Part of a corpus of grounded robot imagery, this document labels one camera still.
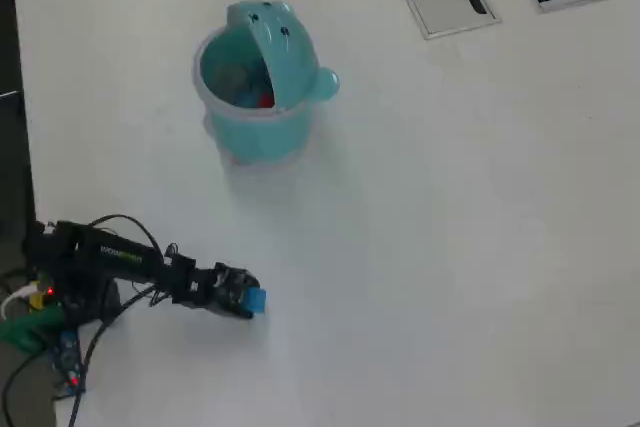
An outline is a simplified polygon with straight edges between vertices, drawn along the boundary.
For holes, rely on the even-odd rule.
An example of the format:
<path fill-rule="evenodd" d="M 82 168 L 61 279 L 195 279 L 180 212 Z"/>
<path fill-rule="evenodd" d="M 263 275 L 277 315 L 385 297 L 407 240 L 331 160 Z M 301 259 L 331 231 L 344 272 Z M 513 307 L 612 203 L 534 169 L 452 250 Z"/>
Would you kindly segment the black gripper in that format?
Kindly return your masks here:
<path fill-rule="evenodd" d="M 252 320 L 254 313 L 242 306 L 245 290 L 261 289 L 258 279 L 248 270 L 210 269 L 198 280 L 194 304 L 224 317 Z"/>

